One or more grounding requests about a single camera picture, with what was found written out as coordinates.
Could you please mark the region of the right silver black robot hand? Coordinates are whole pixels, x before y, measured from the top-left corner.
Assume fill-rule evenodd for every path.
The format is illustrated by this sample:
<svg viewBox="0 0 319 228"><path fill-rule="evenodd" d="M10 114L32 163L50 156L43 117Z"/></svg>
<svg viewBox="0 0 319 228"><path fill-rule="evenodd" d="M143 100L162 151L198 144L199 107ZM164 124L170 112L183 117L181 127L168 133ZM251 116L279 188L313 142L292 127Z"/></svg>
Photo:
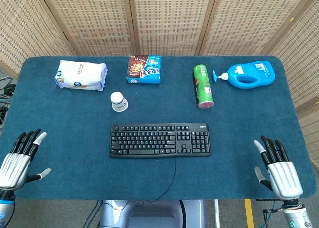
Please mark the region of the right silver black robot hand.
<svg viewBox="0 0 319 228"><path fill-rule="evenodd" d="M285 147L279 140L271 140L261 136L264 144L254 140L264 166L268 172L267 180L259 167L255 167L255 175L258 182L270 191L280 200L293 200L300 197L303 189L297 174L296 168L290 161Z"/></svg>

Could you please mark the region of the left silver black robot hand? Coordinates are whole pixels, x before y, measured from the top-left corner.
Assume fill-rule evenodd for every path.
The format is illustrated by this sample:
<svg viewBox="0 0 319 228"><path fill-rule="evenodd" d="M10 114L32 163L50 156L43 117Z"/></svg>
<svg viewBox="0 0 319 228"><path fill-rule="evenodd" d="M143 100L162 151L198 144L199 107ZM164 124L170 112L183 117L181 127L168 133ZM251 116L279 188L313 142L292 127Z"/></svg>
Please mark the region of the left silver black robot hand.
<svg viewBox="0 0 319 228"><path fill-rule="evenodd" d="M51 169L47 168L35 175L28 174L29 165L46 136L46 132L37 129L28 133L23 132L17 137L0 168L1 190L18 191L25 183L41 180L51 172Z"/></svg>

